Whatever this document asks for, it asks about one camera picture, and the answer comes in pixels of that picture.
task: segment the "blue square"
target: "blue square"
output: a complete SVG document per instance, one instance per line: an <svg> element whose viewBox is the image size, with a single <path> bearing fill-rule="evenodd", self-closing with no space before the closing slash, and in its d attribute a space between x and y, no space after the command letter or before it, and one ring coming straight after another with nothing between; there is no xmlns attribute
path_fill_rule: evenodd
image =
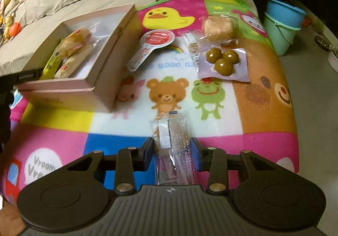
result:
<svg viewBox="0 0 338 236"><path fill-rule="evenodd" d="M126 147L141 147L147 137L133 136L112 136L101 134L88 134L87 142L84 146L83 154L88 154L94 150L102 150L105 155L117 154L117 152ZM146 172L134 172L136 187L139 190L141 185L155 184L154 159ZM114 189L115 171L107 171L104 186L108 189Z"/></svg>

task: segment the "green frog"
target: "green frog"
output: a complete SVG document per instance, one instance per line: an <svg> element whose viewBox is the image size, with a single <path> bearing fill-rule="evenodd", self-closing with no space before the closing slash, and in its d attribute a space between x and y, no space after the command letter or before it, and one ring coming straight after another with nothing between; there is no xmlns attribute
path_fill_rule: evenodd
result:
<svg viewBox="0 0 338 236"><path fill-rule="evenodd" d="M201 120L206 120L210 113L214 118L221 119L218 109L224 108L221 102L225 99L225 90L222 81L216 78L206 78L194 81L194 88L191 91L193 101L198 105L195 109L202 110Z"/></svg>

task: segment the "black device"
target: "black device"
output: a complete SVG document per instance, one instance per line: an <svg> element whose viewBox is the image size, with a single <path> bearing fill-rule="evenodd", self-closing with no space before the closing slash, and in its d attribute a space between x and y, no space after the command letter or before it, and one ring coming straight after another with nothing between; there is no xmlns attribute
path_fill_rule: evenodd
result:
<svg viewBox="0 0 338 236"><path fill-rule="evenodd" d="M198 171L209 171L200 185L143 185L135 171L146 171L153 139L117 155L93 151L26 186L17 207L27 225L22 236L47 235L226 235L319 236L326 206L312 182L253 153L229 155L191 139ZM115 170L114 190L103 186ZM228 170L240 185L229 190Z"/></svg>
<svg viewBox="0 0 338 236"><path fill-rule="evenodd" d="M11 93L13 86L27 81L38 80L43 69L20 72L0 76L0 153L1 143L6 143L11 137L10 104L14 101Z"/></svg>

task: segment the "metal screw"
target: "metal screw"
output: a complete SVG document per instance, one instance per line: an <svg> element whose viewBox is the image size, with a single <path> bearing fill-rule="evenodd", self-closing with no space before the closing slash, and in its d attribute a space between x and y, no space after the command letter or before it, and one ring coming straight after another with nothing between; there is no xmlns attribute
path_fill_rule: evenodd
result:
<svg viewBox="0 0 338 236"><path fill-rule="evenodd" d="M209 189L214 192L220 192L226 189L226 186L224 184L220 184L219 182L216 182L214 184L211 184L209 186Z"/></svg>
<svg viewBox="0 0 338 236"><path fill-rule="evenodd" d="M128 192L132 190L134 187L131 184L119 184L117 186L117 190L120 192Z"/></svg>

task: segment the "open box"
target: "open box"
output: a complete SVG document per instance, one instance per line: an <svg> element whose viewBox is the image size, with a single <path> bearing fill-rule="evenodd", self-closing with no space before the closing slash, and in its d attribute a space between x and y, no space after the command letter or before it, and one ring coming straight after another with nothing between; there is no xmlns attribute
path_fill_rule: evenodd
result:
<svg viewBox="0 0 338 236"><path fill-rule="evenodd" d="M133 4L91 12L62 22L38 47L24 70L44 67L54 49L73 31L95 25L101 40L85 63L67 79L17 85L32 104L56 108L110 112L124 68L137 50L141 23Z"/></svg>

